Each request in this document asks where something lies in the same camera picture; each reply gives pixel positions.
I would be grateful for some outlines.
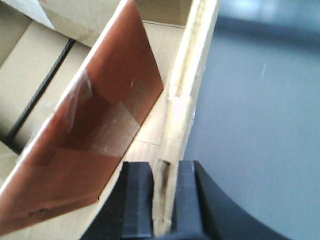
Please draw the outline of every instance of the cardboard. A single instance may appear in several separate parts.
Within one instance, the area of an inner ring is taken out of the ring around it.
[[[54,111],[61,95],[78,71],[89,51],[90,48],[88,46],[79,42],[76,42],[73,45],[47,90],[35,105],[22,128],[14,138],[14,149],[21,151],[28,140],[40,129],[46,118]],[[36,75],[37,71],[34,69],[35,67],[33,67],[33,74]]]
[[[97,202],[162,89],[135,3],[122,0],[2,185],[0,234]]]
[[[0,1],[0,67],[21,35],[29,26],[31,20]]]
[[[0,186],[5,182],[8,175],[16,165],[18,155],[0,142]]]
[[[193,1],[171,79],[166,85],[165,122],[153,165],[152,219],[156,237],[171,230],[179,161],[184,159],[220,3],[220,0]]]
[[[3,0],[35,21],[89,47],[120,0]],[[142,20],[185,26],[192,0],[137,0]]]

